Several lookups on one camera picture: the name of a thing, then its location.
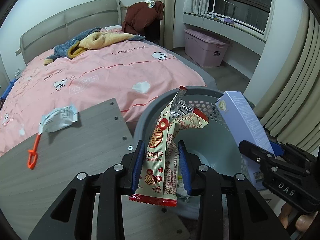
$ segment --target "floor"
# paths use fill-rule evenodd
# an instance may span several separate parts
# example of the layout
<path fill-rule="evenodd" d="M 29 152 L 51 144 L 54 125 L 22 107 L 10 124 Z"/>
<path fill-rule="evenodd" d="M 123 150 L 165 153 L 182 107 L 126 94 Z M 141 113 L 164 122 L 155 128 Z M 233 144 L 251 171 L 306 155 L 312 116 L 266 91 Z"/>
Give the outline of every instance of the floor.
<path fill-rule="evenodd" d="M 184 49 L 174 52 L 199 66 L 192 58 L 185 54 Z M 221 91 L 240 91 L 244 93 L 250 81 L 242 73 L 224 62 L 222 62 L 220 67 L 201 68 L 216 80 L 217 87 Z"/>

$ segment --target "human hand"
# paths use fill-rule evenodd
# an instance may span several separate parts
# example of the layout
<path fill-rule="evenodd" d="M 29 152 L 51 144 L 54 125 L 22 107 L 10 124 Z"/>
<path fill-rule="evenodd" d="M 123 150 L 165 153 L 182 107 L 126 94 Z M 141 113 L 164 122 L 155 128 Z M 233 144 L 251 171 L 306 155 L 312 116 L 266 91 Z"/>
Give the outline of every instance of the human hand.
<path fill-rule="evenodd" d="M 290 206 L 288 203 L 285 203 L 281 208 L 280 215 L 278 216 L 280 222 L 282 223 L 285 229 L 288 227 L 288 223 L 289 223 L 288 217 L 291 212 L 292 212 L 292 206 Z M 309 215 L 309 216 L 308 215 L 300 216 L 296 222 L 297 230 L 299 230 L 300 232 L 307 231 L 307 229 L 315 219 L 317 213 L 318 212 L 316 212 L 314 215 Z"/>

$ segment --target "wall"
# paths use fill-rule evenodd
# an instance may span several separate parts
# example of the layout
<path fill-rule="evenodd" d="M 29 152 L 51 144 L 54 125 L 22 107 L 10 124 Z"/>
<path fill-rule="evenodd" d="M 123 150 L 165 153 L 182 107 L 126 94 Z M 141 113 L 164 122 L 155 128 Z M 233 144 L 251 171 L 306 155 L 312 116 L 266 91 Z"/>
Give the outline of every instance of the wall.
<path fill-rule="evenodd" d="M 237 42 L 231 41 L 231 43 L 223 61 L 233 66 L 249 79 L 252 78 L 259 62 L 260 55 Z"/>
<path fill-rule="evenodd" d="M 186 26 L 183 24 L 183 6 L 184 0 L 176 0 L 173 26 L 173 47 L 184 47 L 185 38 L 184 30 Z"/>
<path fill-rule="evenodd" d="M 8 77 L 6 71 L 5 71 L 5 68 L 4 68 L 4 65 L 3 65 L 3 62 L 2 62 L 1 55 L 0 55 L 0 73 L 3 73 L 6 81 L 7 81 L 8 83 L 10 83 L 9 77 Z"/>
<path fill-rule="evenodd" d="M 257 104 L 275 80 L 293 45 L 303 0 L 275 0 L 270 32 L 257 68 L 244 95 Z"/>
<path fill-rule="evenodd" d="M 18 68 L 25 68 L 22 54 L 15 55 L 23 33 L 58 12 L 89 1 L 92 0 L 18 0 L 0 28 L 0 54 L 9 78 L 14 78 Z M 142 0 L 121 0 L 123 5 L 139 1 Z"/>

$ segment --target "snack wrapper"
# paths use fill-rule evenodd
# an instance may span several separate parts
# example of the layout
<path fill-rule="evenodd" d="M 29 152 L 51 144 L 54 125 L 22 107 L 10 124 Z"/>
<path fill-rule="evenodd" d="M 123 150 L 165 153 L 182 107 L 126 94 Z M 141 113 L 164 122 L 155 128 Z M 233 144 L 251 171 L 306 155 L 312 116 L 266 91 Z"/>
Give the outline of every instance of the snack wrapper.
<path fill-rule="evenodd" d="M 78 111 L 73 105 L 55 108 L 49 114 L 42 116 L 38 134 L 58 131 L 76 121 L 78 121 Z"/>
<path fill-rule="evenodd" d="M 177 205 L 179 152 L 173 139 L 180 130 L 203 128 L 209 123 L 200 110 L 181 101 L 186 91 L 181 86 L 161 112 L 147 147 L 138 189 L 129 197 L 130 200 L 164 206 Z"/>

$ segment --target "panda print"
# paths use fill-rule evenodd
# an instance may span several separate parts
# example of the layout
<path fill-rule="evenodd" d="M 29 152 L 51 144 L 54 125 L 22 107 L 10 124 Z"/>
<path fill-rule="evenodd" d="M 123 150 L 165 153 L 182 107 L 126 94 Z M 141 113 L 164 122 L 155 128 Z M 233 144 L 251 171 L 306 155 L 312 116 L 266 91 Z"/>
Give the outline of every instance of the panda print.
<path fill-rule="evenodd" d="M 4 119 L 3 119 L 2 124 L 7 123 L 8 121 L 9 121 L 9 113 L 6 113 L 6 114 L 4 115 Z"/>
<path fill-rule="evenodd" d="M 57 91 L 59 91 L 62 87 L 65 86 L 66 82 L 67 82 L 67 78 L 62 79 L 61 81 L 57 81 L 55 83 L 53 83 L 53 86 L 56 88 Z"/>
<path fill-rule="evenodd" d="M 153 56 L 154 58 L 159 59 L 159 60 L 163 60 L 163 59 L 167 59 L 167 58 L 168 58 L 168 57 L 167 57 L 167 54 L 166 54 L 166 53 L 163 53 L 163 52 L 154 52 L 154 53 L 152 54 L 152 56 Z"/>

